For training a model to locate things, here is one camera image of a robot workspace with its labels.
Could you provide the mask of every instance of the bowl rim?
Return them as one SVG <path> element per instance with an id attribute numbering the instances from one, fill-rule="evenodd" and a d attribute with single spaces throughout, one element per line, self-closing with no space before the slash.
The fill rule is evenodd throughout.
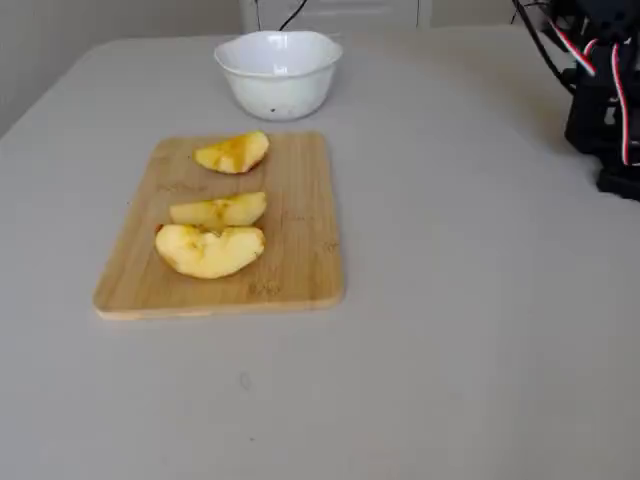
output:
<path id="1" fill-rule="evenodd" d="M 317 67 L 314 67 L 310 70 L 304 70 L 302 72 L 296 72 L 296 73 L 285 73 L 285 74 L 279 74 L 279 73 L 261 73 L 261 72 L 248 72 L 246 70 L 239 70 L 237 68 L 233 68 L 230 67 L 228 65 L 226 65 L 221 59 L 220 59 L 220 51 L 234 43 L 237 43 L 239 41 L 244 40 L 245 38 L 248 37 L 262 37 L 265 35 L 281 35 L 281 36 L 298 36 L 300 34 L 312 34 L 315 36 L 319 36 L 319 37 L 323 37 L 326 40 L 328 40 L 335 48 L 336 48 L 336 54 L 331 57 L 329 60 L 327 60 L 326 62 L 323 62 L 321 64 L 319 64 Z M 286 78 L 296 78 L 296 77 L 306 77 L 307 75 L 311 75 L 314 73 L 319 72 L 320 70 L 324 70 L 325 68 L 329 68 L 333 65 L 335 65 L 338 60 L 340 60 L 342 58 L 342 55 L 344 54 L 344 49 L 342 48 L 342 45 L 340 45 L 339 43 L 333 41 L 333 39 L 331 39 L 330 37 L 328 37 L 327 35 L 323 35 L 322 33 L 318 33 L 318 32 L 314 32 L 312 30 L 296 30 L 296 31 L 291 31 L 291 32 L 280 32 L 277 30 L 261 30 L 258 32 L 252 32 L 252 33 L 248 33 L 246 35 L 240 35 L 239 37 L 234 38 L 233 40 L 229 40 L 228 42 L 225 42 L 221 45 L 218 45 L 216 47 L 216 49 L 213 52 L 213 57 L 215 58 L 216 62 L 218 62 L 218 65 L 220 65 L 224 70 L 226 70 L 227 72 L 233 73 L 235 75 L 241 76 L 241 77 L 251 77 L 251 78 L 270 78 L 270 79 L 286 79 Z"/>

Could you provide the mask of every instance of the white cabinet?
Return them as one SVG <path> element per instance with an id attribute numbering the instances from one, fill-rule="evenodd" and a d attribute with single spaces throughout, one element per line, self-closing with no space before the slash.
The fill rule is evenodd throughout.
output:
<path id="1" fill-rule="evenodd" d="M 247 31 L 277 30 L 302 0 L 240 0 Z M 308 0 L 293 30 L 340 33 L 369 28 L 415 29 L 430 17 L 431 0 Z"/>

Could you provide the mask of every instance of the apple slice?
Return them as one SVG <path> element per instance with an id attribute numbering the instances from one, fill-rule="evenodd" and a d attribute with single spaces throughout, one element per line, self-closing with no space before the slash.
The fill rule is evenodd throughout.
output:
<path id="1" fill-rule="evenodd" d="M 265 238 L 254 227 L 231 227 L 222 233 L 191 225 L 164 225 L 156 234 L 156 249 L 178 273 L 214 279 L 236 273 L 264 252 Z"/>
<path id="2" fill-rule="evenodd" d="M 204 168 L 221 173 L 245 173 L 262 161 L 269 139 L 251 132 L 195 151 L 194 159 Z"/>
<path id="3" fill-rule="evenodd" d="M 243 193 L 233 197 L 203 202 L 183 203 L 169 207 L 171 221 L 199 225 L 210 230 L 253 225 L 267 209 L 264 192 Z"/>

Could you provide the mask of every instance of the red wire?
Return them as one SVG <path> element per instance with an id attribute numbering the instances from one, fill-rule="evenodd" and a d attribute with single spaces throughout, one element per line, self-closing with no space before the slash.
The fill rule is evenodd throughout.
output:
<path id="1" fill-rule="evenodd" d="M 587 43 L 587 46 L 584 47 L 584 52 L 583 52 L 585 57 L 589 58 L 589 56 L 591 55 L 591 50 L 593 50 L 593 47 L 596 46 L 596 43 L 598 43 L 597 38 L 594 38 L 589 43 Z"/>
<path id="2" fill-rule="evenodd" d="M 620 58 L 618 52 L 620 45 L 615 44 L 611 53 L 611 68 L 613 70 L 613 81 L 616 84 L 620 108 L 622 109 L 622 163 L 629 166 L 629 111 L 627 98 L 624 94 L 622 80 L 620 79 Z"/>
<path id="3" fill-rule="evenodd" d="M 562 40 L 562 43 L 564 43 L 565 47 L 567 47 L 571 55 L 573 55 L 574 58 L 578 61 L 578 63 L 580 63 L 587 70 L 589 75 L 591 75 L 592 77 L 595 76 L 596 69 L 593 66 L 593 64 L 589 61 L 589 59 L 586 58 L 573 43 L 571 43 L 571 40 L 567 38 L 564 32 L 560 30 L 551 21 L 551 19 L 548 18 L 547 21 L 549 22 L 549 25 L 551 25 L 551 28 L 553 28 L 553 30 L 556 32 L 556 35 L 558 35 L 558 38 L 560 38 L 560 40 Z"/>

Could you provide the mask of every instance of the white wire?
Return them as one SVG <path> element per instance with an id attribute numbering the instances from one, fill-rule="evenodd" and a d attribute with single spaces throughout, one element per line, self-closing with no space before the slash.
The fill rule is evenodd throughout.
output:
<path id="1" fill-rule="evenodd" d="M 592 77 L 595 77 L 596 69 L 591 64 L 591 62 L 587 58 L 585 58 L 582 52 L 578 50 L 576 46 L 573 43 L 571 43 L 571 41 L 569 41 L 569 39 L 564 34 L 564 32 L 562 32 L 558 27 L 556 27 L 556 25 L 551 21 L 551 19 L 547 19 L 547 20 L 549 21 L 549 25 L 551 25 L 551 28 L 553 28 L 553 30 L 556 32 L 556 35 L 558 35 L 558 38 L 564 44 L 567 50 L 569 50 L 569 53 L 573 56 L 573 58 L 575 58 L 576 61 L 580 65 L 582 65 L 582 67 L 587 71 L 589 75 L 591 75 Z"/>
<path id="2" fill-rule="evenodd" d="M 613 82 L 616 85 L 620 109 L 622 110 L 622 163 L 629 166 L 629 111 L 622 80 L 620 79 L 619 50 L 620 45 L 616 43 L 611 52 L 611 70 L 613 71 Z"/>

